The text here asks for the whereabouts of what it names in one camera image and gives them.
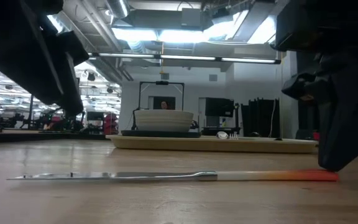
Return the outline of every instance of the wooden tray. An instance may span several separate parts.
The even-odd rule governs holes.
[[[316,141],[272,138],[218,139],[214,136],[200,138],[148,138],[121,135],[106,136],[121,149],[154,149],[182,151],[216,152],[272,152],[272,153],[312,153],[316,150]]]

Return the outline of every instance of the wooden table surface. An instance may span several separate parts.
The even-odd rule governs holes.
[[[114,149],[109,141],[0,144],[0,223],[358,223],[358,159],[340,182],[18,182],[44,172],[318,168],[315,155]]]

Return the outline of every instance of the white bowl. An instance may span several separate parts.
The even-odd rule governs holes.
[[[139,131],[187,132],[193,120],[193,113],[175,110],[139,110],[135,111],[135,118]]]

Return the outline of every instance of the black frame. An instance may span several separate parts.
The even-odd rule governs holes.
[[[137,107],[140,108],[140,97],[142,95],[142,85],[144,83],[150,83],[150,84],[156,84],[156,85],[181,85],[182,91],[181,91],[181,110],[183,111],[185,107],[185,84],[184,83],[175,83],[175,82],[167,82],[167,81],[156,81],[156,82],[140,82],[139,83],[139,99]]]

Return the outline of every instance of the white wall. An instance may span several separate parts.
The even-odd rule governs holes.
[[[128,68],[135,82],[124,82],[122,85],[121,113],[119,129],[130,128],[129,120],[132,111],[137,108],[139,81],[160,80],[160,68]],[[226,73],[217,68],[168,67],[163,69],[170,73],[170,82],[184,82],[185,111],[194,114],[198,120],[199,98],[216,97],[233,99],[236,103],[248,105],[249,100],[264,98],[280,99],[280,116],[282,133],[285,138],[294,138],[298,129],[297,101],[282,94],[282,83],[296,73],[296,54],[288,52],[280,65],[234,63]],[[218,82],[209,82],[209,74],[217,74]],[[174,96],[176,109],[181,109],[181,93],[174,86],[150,85],[142,92],[140,106],[148,107],[150,96]],[[239,110],[239,122],[242,122]],[[227,126],[234,126],[234,118],[227,119]]]
[[[138,106],[139,99],[139,81],[155,82],[160,80],[160,68],[128,68],[128,71],[134,77],[134,82],[124,82],[122,84],[121,94],[121,112],[119,116],[119,130],[129,129],[132,126],[130,121],[132,111]],[[204,97],[224,98],[224,84],[226,74],[220,72],[218,68],[187,68],[168,67],[164,72],[170,73],[170,82],[185,83],[185,111],[194,114],[193,119],[198,120],[198,99]],[[209,82],[209,74],[217,74],[218,82]],[[140,107],[148,108],[150,96],[173,96],[176,98],[175,108],[181,110],[181,93],[173,86],[149,85],[141,95]]]

